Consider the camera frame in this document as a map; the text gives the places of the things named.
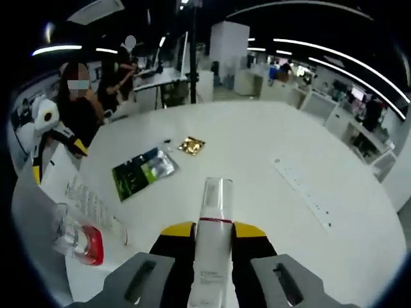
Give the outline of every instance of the gold packet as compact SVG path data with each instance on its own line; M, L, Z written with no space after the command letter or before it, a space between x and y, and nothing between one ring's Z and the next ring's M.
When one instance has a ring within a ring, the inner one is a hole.
M206 143L204 141L189 136L179 146L179 150L182 150L184 153L195 156L204 147L205 144Z

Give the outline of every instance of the round white table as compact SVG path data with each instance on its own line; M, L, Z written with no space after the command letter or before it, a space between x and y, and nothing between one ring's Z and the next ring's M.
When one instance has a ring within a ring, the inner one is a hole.
M121 203L111 169L165 139L206 141L196 157L175 150L179 170ZM285 159L326 205L327 232L274 167ZM390 200L371 170L324 127L283 103L231 101L157 110L100 128L80 168L85 182L132 229L148 252L162 229L197 221L207 177L234 182L234 220L264 230L278 254L318 275L342 304L365 306L390 282L406 254ZM87 301L108 273L67 259L75 301ZM237 307L232 284L227 307Z

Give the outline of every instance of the yellow and black object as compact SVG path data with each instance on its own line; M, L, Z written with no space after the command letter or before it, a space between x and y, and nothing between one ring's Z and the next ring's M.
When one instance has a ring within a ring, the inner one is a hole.
M251 260L276 256L264 231L234 222L231 239L232 283L235 286L240 308L265 308L267 306L260 281Z
M32 164L34 179L38 185L41 184L42 180L42 156L48 138L61 142L72 154L87 156L87 150L81 140L78 139L68 127L60 122L56 127L44 132L34 140Z
M194 280L195 226L192 221L161 232L150 253L175 258L161 299L161 308L187 307Z

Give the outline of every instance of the black pole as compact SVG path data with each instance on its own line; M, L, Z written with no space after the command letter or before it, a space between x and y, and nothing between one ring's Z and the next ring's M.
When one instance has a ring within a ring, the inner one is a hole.
M197 82L197 68L196 68L196 43L195 43L195 22L197 17L197 5L193 7L193 18L191 20L190 31L190 98L191 103L196 103L196 82Z

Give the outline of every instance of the ceiling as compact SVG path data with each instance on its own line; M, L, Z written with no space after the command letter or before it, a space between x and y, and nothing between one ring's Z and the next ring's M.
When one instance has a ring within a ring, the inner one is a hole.
M20 47L14 54L19 57L19 74L14 76L17 84L57 68L77 55L76 52L63 52L30 57L34 50L46 45L44 29L48 22L55 25L53 44L81 44L81 54L86 59L101 57L95 52L96 47L116 49L127 35L133 35L137 42L144 42L144 48L149 50L157 47L161 37L169 33L166 47L173 42L173 37L186 31L190 25L191 11L188 8L180 11L180 0L121 0L124 10L88 25L67 21L72 14L92 2L47 0L24 3L26 10L38 13L23 19L26 27L20 31L25 39L19 42ZM330 54L311 47L275 43L273 39L318 44L368 64L403 91L410 91L403 61L403 55L408 58L411 55L411 36L403 24L407 20L404 2L345 0L332 1L331 5L323 1L274 1L275 5L267 6L273 1L203 0L198 11L197 40L208 43L211 26L228 16L228 21L250 26L250 36L256 38L250 43L252 47L266 48L270 54L275 54L277 49L291 51L293 57L300 60L309 56L325 60L324 55ZM258 5L265 6L241 13L241 10ZM380 78L351 61L333 57L344 63L346 71L380 89L391 100L397 100L398 94Z

